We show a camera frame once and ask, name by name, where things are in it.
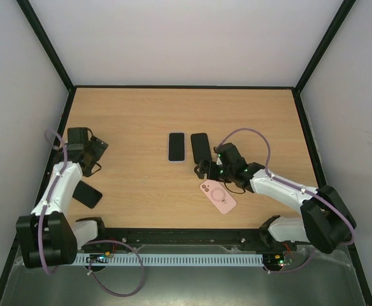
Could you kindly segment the black phone case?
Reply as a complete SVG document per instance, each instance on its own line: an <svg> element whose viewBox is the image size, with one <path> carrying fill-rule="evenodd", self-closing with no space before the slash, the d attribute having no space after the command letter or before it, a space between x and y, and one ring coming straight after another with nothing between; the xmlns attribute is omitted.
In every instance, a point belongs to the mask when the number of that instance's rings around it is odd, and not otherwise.
<svg viewBox="0 0 372 306"><path fill-rule="evenodd" d="M206 133L194 133L190 136L195 164L201 161L212 161L210 144Z"/></svg>

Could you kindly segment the pink phone case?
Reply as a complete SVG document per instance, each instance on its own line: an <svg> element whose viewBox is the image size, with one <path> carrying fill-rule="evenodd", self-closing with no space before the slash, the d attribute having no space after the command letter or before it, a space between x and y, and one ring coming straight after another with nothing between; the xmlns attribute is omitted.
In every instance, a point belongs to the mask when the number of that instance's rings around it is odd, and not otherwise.
<svg viewBox="0 0 372 306"><path fill-rule="evenodd" d="M205 180L199 187L221 214L229 213L237 205L236 200L220 182Z"/></svg>

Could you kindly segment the black object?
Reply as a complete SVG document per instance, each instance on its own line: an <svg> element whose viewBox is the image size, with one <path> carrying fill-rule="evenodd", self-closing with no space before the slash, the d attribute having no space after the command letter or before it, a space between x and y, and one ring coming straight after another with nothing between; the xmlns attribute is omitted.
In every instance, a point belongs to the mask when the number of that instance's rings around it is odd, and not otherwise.
<svg viewBox="0 0 372 306"><path fill-rule="evenodd" d="M79 181L73 192L73 199L79 201L89 209L93 209L102 199L103 194L82 180Z"/></svg>

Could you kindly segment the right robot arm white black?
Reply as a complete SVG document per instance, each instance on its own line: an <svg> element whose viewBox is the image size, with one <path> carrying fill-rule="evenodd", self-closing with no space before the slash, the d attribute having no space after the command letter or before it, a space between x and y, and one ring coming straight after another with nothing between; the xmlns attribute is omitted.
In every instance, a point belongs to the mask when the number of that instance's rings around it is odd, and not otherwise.
<svg viewBox="0 0 372 306"><path fill-rule="evenodd" d="M355 240L356 222L335 188L308 187L265 169L258 163L238 165L202 160L194 168L200 178L234 183L243 191L257 193L294 209L300 218L277 217L260 234L261 245L269 250L281 242L309 242L325 254Z"/></svg>

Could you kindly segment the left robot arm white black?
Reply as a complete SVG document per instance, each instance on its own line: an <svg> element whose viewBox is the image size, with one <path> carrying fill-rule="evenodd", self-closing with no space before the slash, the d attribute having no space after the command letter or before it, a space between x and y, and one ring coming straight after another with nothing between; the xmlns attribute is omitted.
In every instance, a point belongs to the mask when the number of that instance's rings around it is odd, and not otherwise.
<svg viewBox="0 0 372 306"><path fill-rule="evenodd" d="M42 268L50 275L60 265L74 262L78 250L105 233L101 217L84 217L69 224L67 213L72 200L93 209L102 193L83 181L101 170L99 160L108 144L87 127L68 129L68 140L54 149L48 185L29 215L16 223L24 265Z"/></svg>

